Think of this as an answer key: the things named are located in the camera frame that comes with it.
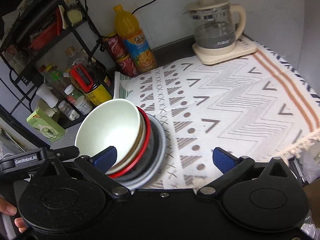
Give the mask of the person's left hand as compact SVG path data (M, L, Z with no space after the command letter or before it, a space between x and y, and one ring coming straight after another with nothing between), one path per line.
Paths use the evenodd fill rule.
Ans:
M3 197L0 197L0 210L1 210L1 213L9 216L15 216L17 214L17 208L12 204L10 204ZM21 217L15 218L14 223L16 227L18 227L18 230L20 233L24 233L27 230L27 226Z

